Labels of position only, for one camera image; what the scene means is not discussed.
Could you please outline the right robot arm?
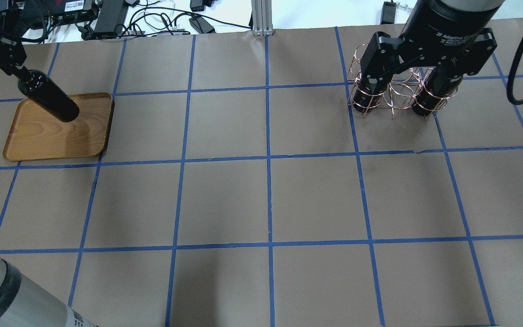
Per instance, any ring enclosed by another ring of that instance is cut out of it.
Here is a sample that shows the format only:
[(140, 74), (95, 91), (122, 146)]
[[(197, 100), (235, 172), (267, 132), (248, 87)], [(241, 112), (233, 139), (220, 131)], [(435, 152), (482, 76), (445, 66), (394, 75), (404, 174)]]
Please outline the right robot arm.
[(395, 75), (432, 68), (426, 86), (435, 93), (477, 74), (498, 44), (487, 27), (501, 0), (419, 0), (403, 31), (394, 38), (373, 34), (360, 61), (360, 87), (369, 94), (386, 89)]

